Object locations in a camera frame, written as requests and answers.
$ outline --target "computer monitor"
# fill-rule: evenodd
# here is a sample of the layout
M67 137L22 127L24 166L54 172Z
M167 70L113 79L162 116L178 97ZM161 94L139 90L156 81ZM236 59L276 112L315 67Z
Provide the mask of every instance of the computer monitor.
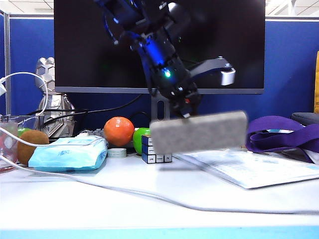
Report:
M264 89L264 0L175 0L191 22L174 43L186 67L223 56L235 81L220 74L196 80L202 94L260 94ZM137 52L107 36L94 0L54 1L55 86L58 92L148 93ZM117 34L119 26L112 26Z

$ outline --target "rubik's cube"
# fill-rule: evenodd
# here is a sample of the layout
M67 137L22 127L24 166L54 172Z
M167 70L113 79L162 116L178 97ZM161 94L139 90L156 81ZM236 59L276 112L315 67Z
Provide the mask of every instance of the rubik's cube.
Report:
M155 154L150 135L142 135L142 159L145 163L169 163L171 154Z

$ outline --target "green apple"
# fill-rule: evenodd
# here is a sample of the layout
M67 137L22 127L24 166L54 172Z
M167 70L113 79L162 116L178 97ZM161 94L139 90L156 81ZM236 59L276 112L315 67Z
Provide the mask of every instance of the green apple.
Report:
M150 128L139 128L133 134L133 146L138 154L142 154L142 135L150 135Z

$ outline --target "kiwi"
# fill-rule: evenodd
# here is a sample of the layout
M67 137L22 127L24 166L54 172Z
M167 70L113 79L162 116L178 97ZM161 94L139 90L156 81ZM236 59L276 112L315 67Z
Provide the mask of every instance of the kiwi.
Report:
M24 141L27 141L29 143L35 143L35 144L49 144L49 137L39 131L39 130L28 130L25 131L21 136L21 139ZM36 147L29 146L24 143L21 143L18 141L17 144L17 157L20 163L24 165L28 165L28 162L33 155L33 152L35 151Z

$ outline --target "white cable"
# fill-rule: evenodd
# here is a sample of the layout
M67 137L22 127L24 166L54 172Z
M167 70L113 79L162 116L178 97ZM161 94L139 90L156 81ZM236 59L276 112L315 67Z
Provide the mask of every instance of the white cable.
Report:
M9 135L10 137L14 138L15 140L20 141L21 143L24 143L26 145L29 146L33 146L33 147L56 147L56 146L88 146L93 144L94 142L98 141L98 140L104 140L106 141L104 138L102 137L98 137L95 140L91 141L90 143L85 143L85 144L78 144L78 143L69 143L69 144L35 144L35 143L30 143L27 142L17 136L15 136L14 134L10 133L9 131L5 130L4 128L0 127L0 131L6 133L7 135Z
M280 210L250 210L250 209L198 207L198 206L194 206L194 205L190 205L190 204L181 203L179 201L176 201L174 199L170 199L168 197L162 196L162 195L154 193L154 192L148 192L148 191L133 189L133 188L113 187L113 186L108 186L108 185L90 182L87 179L83 179L83 178L76 177L76 176L69 175L69 174L42 172L42 171L32 170L32 169L28 169L28 168L23 168L23 167L15 164L13 162L11 162L9 159L3 157L2 155L0 155L0 159L4 160L6 163L10 164L11 166L13 166L17 169L21 169L21 170L24 170L27 172L35 173L38 175L68 178L68 179L71 179L71 180L74 180L74 181L77 181L80 183L84 183L84 184L88 184L88 185L92 185L92 186L97 186L97 187L101 187L101 188L106 188L106 189L110 189L110 190L120 191L120 192L126 192L126 193L135 194L135 195L139 195L139 196L145 196L145 197L157 199L157 200L171 203L171 204L174 204L177 206L181 206L181 207L185 207L185 208L189 208L189 209L193 209L193 210L198 210L198 211L227 212L227 213L283 214L283 215L292 215L292 214L294 214L294 215L296 215L296 214L298 214L298 215L319 215L318 210L286 210L286 211L282 210L282 211L280 211Z
M5 76L5 77L2 77L2 78L0 79L0 84L2 84L7 78L9 78L9 77L11 77L11 76L21 75L21 74L26 74L26 75L35 76L35 77L39 78L39 79L43 82L43 85L44 85L44 87L45 87L45 95L46 95L46 97L45 97L45 103L44 103L44 106L43 106L42 111L39 112L39 113L37 113L37 114L35 114L36 116L40 116L40 115L45 111L45 109L46 109L46 106L47 106L47 104L48 104L48 97L49 97L48 87L46 86L46 83L45 83L45 81L43 80L42 77L40 77L40 76L37 75L37 74L31 73L31 72L16 72L16 73L12 73L12 74L10 74L10 75L7 75L7 76Z

